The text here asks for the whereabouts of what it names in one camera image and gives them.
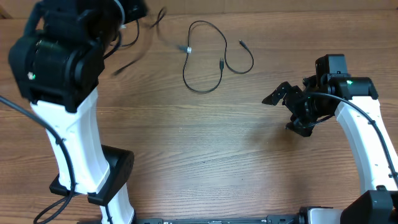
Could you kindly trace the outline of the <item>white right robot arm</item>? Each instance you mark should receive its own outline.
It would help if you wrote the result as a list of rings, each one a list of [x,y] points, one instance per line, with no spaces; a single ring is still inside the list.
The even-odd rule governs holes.
[[[315,68],[303,90],[283,82],[262,102],[286,106],[292,113],[286,129],[303,137],[335,117],[349,141],[361,195],[345,209],[302,207],[296,215],[269,215],[266,223],[397,223],[397,153],[373,81],[351,76],[343,54],[326,54]]]

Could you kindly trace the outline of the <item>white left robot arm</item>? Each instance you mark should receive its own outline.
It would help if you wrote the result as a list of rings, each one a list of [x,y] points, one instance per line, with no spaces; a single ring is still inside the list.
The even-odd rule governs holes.
[[[102,223],[135,223],[127,180],[131,151],[105,146],[96,118],[99,76],[120,43],[121,27],[147,14],[144,1],[37,2],[8,61],[25,115],[46,129],[58,165],[50,191],[60,213],[77,195],[101,209]]]

